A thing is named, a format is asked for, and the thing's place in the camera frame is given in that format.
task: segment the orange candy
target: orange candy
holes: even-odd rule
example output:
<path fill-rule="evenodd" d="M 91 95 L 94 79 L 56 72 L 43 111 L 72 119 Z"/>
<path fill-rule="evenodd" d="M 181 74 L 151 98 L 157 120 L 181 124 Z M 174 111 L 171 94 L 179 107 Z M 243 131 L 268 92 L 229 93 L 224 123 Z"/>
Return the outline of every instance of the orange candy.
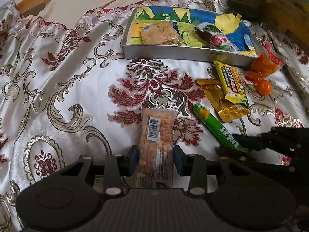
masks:
<path fill-rule="evenodd" d="M 261 82 L 263 80 L 263 75 L 262 73 L 258 72 L 258 71 L 249 71 L 246 75 L 246 79 L 250 80 L 250 81 L 254 81 L 257 84 L 259 82 Z"/>
<path fill-rule="evenodd" d="M 267 80 L 262 80 L 257 85 L 257 92 L 260 93 L 263 96 L 269 95 L 269 93 L 272 90 L 271 83 Z"/>

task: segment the orange snack bag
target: orange snack bag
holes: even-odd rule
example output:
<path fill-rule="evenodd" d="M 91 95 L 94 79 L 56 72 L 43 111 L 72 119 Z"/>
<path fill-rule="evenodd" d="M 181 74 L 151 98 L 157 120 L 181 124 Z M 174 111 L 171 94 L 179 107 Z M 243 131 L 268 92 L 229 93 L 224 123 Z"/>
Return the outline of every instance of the orange snack bag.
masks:
<path fill-rule="evenodd" d="M 284 66 L 285 58 L 277 54 L 269 42 L 265 43 L 264 48 L 264 52 L 254 60 L 251 67 L 261 72 L 263 77 L 267 77 Z"/>

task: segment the white satin bedspread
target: white satin bedspread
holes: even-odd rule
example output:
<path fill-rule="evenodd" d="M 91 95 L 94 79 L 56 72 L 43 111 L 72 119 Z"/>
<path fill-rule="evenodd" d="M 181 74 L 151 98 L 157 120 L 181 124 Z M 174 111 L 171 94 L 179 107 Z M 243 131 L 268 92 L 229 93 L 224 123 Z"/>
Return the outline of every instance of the white satin bedspread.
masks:
<path fill-rule="evenodd" d="M 216 115 L 194 83 L 215 76 L 211 64 L 187 60 L 125 60 L 122 38 L 136 6 L 159 5 L 224 13 L 225 0 L 146 0 L 125 8 L 97 8 L 85 13 L 74 29 L 43 18 L 29 22 L 14 1 L 0 8 L 0 231 L 20 231 L 15 211 L 19 192 L 76 161 L 126 153 L 139 142 L 145 107 L 179 111 L 174 144 L 185 153 L 216 160 L 219 145 L 191 114 L 202 102 Z M 269 76 L 273 92 L 261 97 L 247 91 L 250 114 L 224 124 L 232 133 L 257 135 L 272 126 L 309 127 L 309 58 L 284 35 L 250 26 L 260 42 L 270 40 L 287 57 L 287 66 Z M 271 150 L 259 161 L 288 164 Z M 122 179 L 125 188 L 134 178 Z M 174 172 L 174 187 L 188 186 Z M 96 185 L 102 178 L 96 179 Z M 209 191 L 216 187 L 209 178 Z"/>

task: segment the gold snack packet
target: gold snack packet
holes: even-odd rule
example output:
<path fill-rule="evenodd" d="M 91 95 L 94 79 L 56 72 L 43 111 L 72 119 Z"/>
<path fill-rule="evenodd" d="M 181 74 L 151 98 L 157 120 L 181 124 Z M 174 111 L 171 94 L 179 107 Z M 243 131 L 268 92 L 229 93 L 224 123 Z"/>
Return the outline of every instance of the gold snack packet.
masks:
<path fill-rule="evenodd" d="M 214 61 L 214 65 L 220 78 L 225 99 L 233 104 L 245 104 L 249 107 L 245 89 L 236 68 L 218 61 Z"/>
<path fill-rule="evenodd" d="M 244 104 L 233 104 L 225 99 L 219 80 L 199 78 L 197 79 L 197 83 L 201 86 L 206 97 L 224 123 L 249 114 Z"/>

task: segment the green wrapper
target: green wrapper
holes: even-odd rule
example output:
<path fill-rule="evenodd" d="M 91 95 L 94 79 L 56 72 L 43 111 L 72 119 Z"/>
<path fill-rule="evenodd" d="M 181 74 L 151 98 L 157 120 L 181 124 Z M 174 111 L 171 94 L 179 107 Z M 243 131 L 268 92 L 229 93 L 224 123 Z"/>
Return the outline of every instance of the green wrapper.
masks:
<path fill-rule="evenodd" d="M 213 135 L 220 141 L 225 147 L 237 149 L 242 152 L 248 152 L 246 148 L 243 148 L 230 134 L 230 132 L 218 121 L 205 107 L 199 104 L 192 104 L 193 112 L 203 122 L 203 124 L 213 133 Z M 208 111 L 209 114 L 206 118 L 205 114 L 200 112 Z"/>

